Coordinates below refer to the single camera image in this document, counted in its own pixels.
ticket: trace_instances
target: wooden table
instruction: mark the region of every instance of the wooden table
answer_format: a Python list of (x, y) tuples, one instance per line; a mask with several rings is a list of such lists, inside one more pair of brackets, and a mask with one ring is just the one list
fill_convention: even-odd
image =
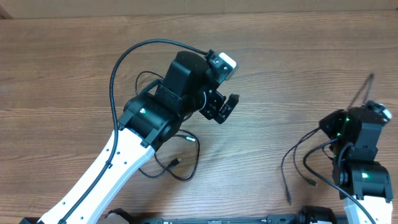
[[(371, 72), (376, 81), (370, 97), (398, 115), (397, 11), (0, 21), (1, 223), (40, 217), (87, 170), (113, 129), (108, 98), (113, 65), (127, 48), (152, 38), (225, 51), (240, 68), (220, 92), (240, 94), (240, 102), (225, 124), (200, 113), (183, 124), (201, 141), (191, 181), (136, 173), (106, 211), (121, 207), (163, 218), (261, 217), (319, 205), (343, 212), (338, 192), (320, 180), (317, 187), (307, 185), (291, 156), (284, 166), (290, 207), (280, 162), (320, 119), (345, 108)], [(154, 44), (125, 59), (114, 91), (119, 114), (134, 96), (136, 75), (164, 74), (178, 50)], [(152, 79), (143, 78), (139, 88)], [(398, 122), (392, 120), (376, 158), (388, 168), (395, 193), (397, 133)], [(318, 133), (298, 149), (306, 175), (302, 156), (326, 140)], [(158, 155), (163, 163), (181, 156), (184, 161), (174, 171), (187, 175), (195, 147), (173, 139)], [(331, 176), (330, 161), (321, 152), (310, 165)], [(143, 169), (160, 171), (153, 160)]]

